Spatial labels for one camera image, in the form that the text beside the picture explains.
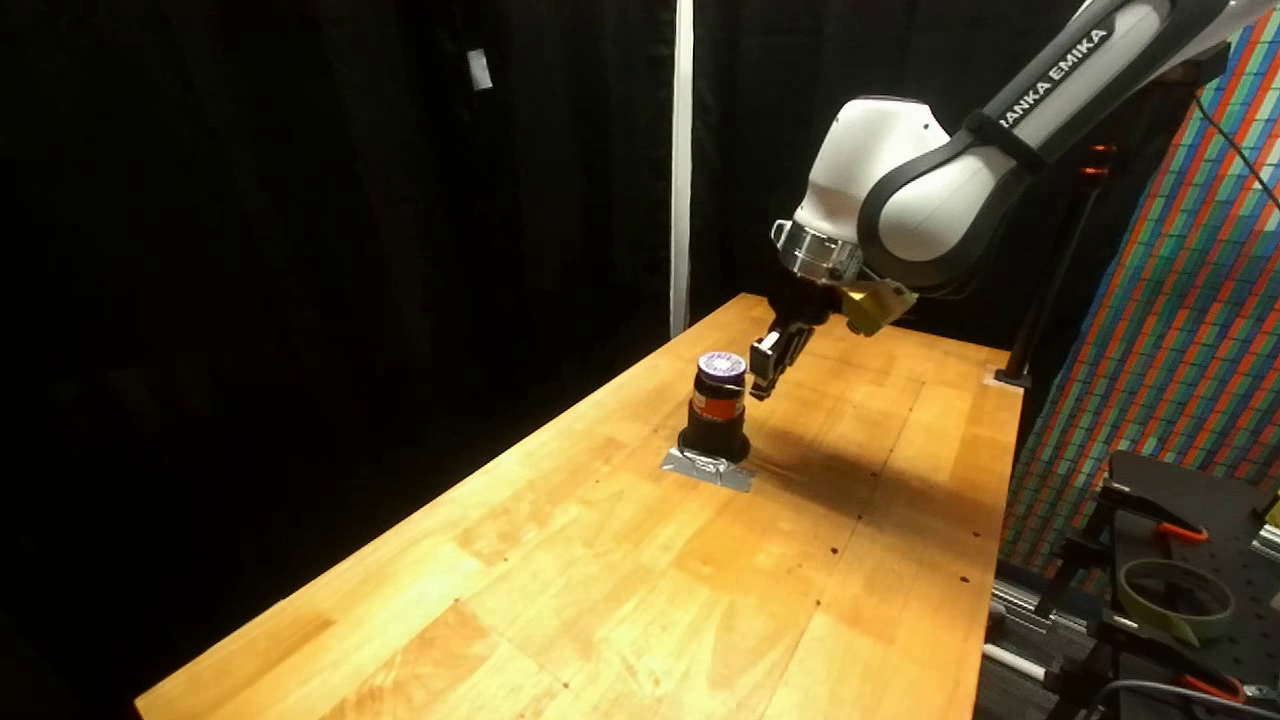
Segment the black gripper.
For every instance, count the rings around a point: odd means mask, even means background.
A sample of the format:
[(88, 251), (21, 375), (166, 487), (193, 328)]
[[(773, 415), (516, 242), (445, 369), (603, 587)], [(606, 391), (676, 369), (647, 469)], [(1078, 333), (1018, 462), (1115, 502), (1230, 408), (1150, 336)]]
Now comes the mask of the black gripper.
[(773, 323), (747, 352), (755, 400), (768, 400), (781, 375), (797, 364), (806, 336), (834, 310), (834, 293), (826, 283), (781, 279), (768, 293)]

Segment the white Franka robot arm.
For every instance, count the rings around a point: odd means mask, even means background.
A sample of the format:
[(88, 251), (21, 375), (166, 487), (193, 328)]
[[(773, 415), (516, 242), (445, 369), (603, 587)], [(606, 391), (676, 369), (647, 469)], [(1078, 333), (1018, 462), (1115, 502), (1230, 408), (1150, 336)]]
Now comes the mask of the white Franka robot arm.
[(920, 100), (847, 100), (813, 154), (799, 204), (768, 226), (786, 279), (747, 348), (747, 391), (775, 391), (832, 304), (845, 304), (855, 336), (875, 336), (920, 295), (965, 293), (1051, 160), (1126, 96), (1271, 9), (1275, 0), (1078, 0), (955, 129)]

